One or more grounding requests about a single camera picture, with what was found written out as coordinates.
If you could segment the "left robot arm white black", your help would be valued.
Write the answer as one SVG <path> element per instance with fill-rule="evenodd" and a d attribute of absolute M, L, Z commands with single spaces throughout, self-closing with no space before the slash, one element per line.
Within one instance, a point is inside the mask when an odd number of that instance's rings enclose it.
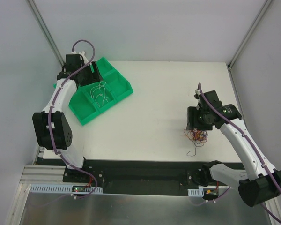
<path fill-rule="evenodd" d="M 65 111 L 79 87 L 102 80 L 95 61 L 86 61 L 83 53 L 67 54 L 49 103 L 41 112 L 35 112 L 32 116 L 38 145 L 60 156 L 67 168 L 75 169 L 73 176 L 79 182 L 86 182 L 90 172 L 83 167 L 82 154 L 72 146 L 73 133 Z"/>

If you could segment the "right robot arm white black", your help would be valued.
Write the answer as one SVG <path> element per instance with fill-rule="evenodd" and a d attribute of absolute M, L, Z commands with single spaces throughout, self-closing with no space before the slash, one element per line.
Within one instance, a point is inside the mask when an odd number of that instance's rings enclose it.
<path fill-rule="evenodd" d="M 265 157 L 253 141 L 242 116 L 233 104 L 223 105 L 216 91 L 195 91 L 197 106 L 187 108 L 188 131 L 216 128 L 228 139 L 244 170 L 231 169 L 220 161 L 205 163 L 192 176 L 194 183 L 208 186 L 222 182 L 236 189 L 250 207 L 281 195 L 281 170 Z"/>

